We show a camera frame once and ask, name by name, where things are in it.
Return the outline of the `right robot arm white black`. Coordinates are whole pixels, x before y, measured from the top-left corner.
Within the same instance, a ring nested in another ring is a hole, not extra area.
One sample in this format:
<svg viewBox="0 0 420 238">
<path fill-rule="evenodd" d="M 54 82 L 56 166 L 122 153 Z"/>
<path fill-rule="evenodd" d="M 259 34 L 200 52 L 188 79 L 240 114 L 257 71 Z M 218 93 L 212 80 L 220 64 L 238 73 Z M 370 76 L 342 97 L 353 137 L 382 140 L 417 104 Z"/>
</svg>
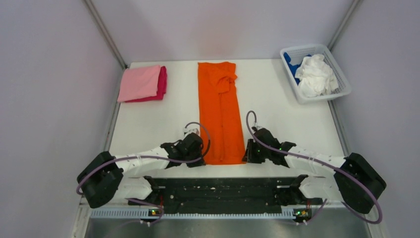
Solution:
<svg viewBox="0 0 420 238">
<path fill-rule="evenodd" d="M 277 166 L 307 172 L 290 191 L 296 204 L 322 198 L 340 201 L 354 212 L 367 214 L 387 187 L 385 180 L 360 154 L 327 156 L 293 142 L 279 142 L 260 126 L 251 127 L 249 132 L 252 138 L 244 156 L 249 163 L 269 160 Z"/>
</svg>

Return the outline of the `orange t shirt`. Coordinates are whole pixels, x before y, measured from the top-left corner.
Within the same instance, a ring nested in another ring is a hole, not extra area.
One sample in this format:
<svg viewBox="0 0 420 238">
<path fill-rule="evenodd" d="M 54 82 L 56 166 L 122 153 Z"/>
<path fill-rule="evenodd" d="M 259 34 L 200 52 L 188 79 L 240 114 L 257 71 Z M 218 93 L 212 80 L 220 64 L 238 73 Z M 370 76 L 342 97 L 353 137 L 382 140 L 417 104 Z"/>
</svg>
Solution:
<svg viewBox="0 0 420 238">
<path fill-rule="evenodd" d="M 205 144 L 204 161 L 209 165 L 238 165 L 245 154 L 245 140 L 235 81 L 236 64 L 200 62 L 198 95 L 200 123 Z"/>
</svg>

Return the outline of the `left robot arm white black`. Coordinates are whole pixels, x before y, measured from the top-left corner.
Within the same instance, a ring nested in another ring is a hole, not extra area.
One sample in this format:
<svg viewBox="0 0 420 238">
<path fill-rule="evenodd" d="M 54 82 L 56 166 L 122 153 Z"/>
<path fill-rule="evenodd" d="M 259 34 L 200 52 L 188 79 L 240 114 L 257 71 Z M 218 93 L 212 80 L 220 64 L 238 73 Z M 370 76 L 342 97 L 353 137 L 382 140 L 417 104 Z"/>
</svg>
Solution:
<svg viewBox="0 0 420 238">
<path fill-rule="evenodd" d="M 163 143 L 145 152 L 113 156 L 109 151 L 99 153 L 77 177 L 76 192 L 99 208 L 113 199 L 138 199 L 147 205 L 158 201 L 157 186 L 147 173 L 186 164 L 198 167 L 205 164 L 201 137 L 189 132 L 173 143 Z"/>
</svg>

